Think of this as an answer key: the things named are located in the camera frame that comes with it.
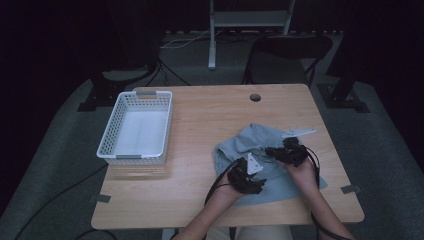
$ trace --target gray floor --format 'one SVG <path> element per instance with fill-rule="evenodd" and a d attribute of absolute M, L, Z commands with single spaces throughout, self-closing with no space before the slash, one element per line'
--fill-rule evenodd
<path fill-rule="evenodd" d="M 167 39 L 187 38 L 178 34 Z M 341 36 L 331 36 L 335 47 Z M 208 41 L 179 49 L 162 49 L 160 58 L 191 85 L 239 84 L 252 41 L 218 44 L 217 69 L 209 71 Z M 325 75 L 332 51 L 320 63 L 315 83 L 336 83 Z M 126 77 L 124 73 L 108 73 Z M 149 79 L 131 86 L 144 86 Z M 164 69 L 151 86 L 185 85 Z M 96 150 L 112 108 L 77 112 L 91 88 L 81 85 L 58 111 L 12 201 L 0 220 L 0 239 L 75 239 L 91 229 L 95 204 L 89 200 L 100 191 L 105 162 Z M 362 188 L 358 198 L 365 212 L 361 223 L 349 224 L 358 239 L 422 239 L 424 236 L 424 177 L 397 132 L 374 89 L 356 83 L 356 94 L 371 113 L 328 109 L 317 90 L 311 92 L 321 112 L 346 172 Z M 87 180 L 68 187 L 90 176 Z M 38 214 L 37 211 L 48 203 Z M 117 239 L 161 239 L 161 229 L 114 230 Z M 294 239 L 313 239 L 313 226 L 293 226 Z M 81 239 L 112 239 L 94 231 Z"/>

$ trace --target beige pants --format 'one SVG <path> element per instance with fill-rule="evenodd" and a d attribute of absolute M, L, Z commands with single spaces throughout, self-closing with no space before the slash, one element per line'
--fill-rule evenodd
<path fill-rule="evenodd" d="M 237 227 L 236 240 L 292 240 L 289 226 L 249 226 Z M 206 240 L 230 240 L 228 227 L 212 227 Z"/>

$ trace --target folded fabric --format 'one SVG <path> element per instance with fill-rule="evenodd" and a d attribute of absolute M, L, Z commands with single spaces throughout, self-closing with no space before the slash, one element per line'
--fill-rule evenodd
<path fill-rule="evenodd" d="M 239 135 L 216 145 L 213 158 L 217 175 L 221 174 L 231 162 L 241 157 L 247 159 L 249 152 L 263 166 L 263 170 L 253 178 L 254 180 L 267 179 L 262 192 L 240 198 L 235 203 L 236 206 L 275 202 L 300 196 L 299 190 L 282 164 L 265 153 L 266 147 L 282 147 L 283 133 L 285 132 L 279 129 L 252 123 Z M 320 188 L 327 185 L 327 182 L 320 178 Z"/>

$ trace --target round black grommet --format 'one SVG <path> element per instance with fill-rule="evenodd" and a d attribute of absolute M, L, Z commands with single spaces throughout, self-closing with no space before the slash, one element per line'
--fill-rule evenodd
<path fill-rule="evenodd" d="M 259 102 L 261 100 L 261 95 L 254 93 L 250 95 L 250 100 L 254 102 Z"/>

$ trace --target dark background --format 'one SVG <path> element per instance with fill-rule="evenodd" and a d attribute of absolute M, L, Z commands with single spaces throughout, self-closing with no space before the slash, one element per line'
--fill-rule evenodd
<path fill-rule="evenodd" d="M 130 43 L 121 38 L 128 32 L 117 29 L 109 8 L 117 2 L 0 2 L 1 213 L 54 114 L 89 78 L 81 55 L 75 52 L 75 42 L 83 39 L 97 57 L 97 64 L 105 69 L 143 65 L 152 60 L 126 54 L 128 50 L 145 49 L 128 49 Z M 224 8 L 228 2 L 221 0 L 217 4 Z M 255 8 L 257 3 L 246 0 L 232 10 Z M 146 0 L 133 4 L 138 4 L 142 15 L 137 20 L 140 25 L 134 26 L 134 36 L 147 45 L 152 43 L 152 32 L 160 36 L 166 30 L 176 33 L 209 28 L 208 0 Z M 268 0 L 259 5 L 276 9 L 281 4 Z M 342 75 L 340 65 L 348 64 L 357 81 L 375 87 L 422 169 L 423 16 L 423 3 L 419 0 L 297 0 L 291 25 L 291 30 L 298 33 L 345 32 L 329 73 Z"/>

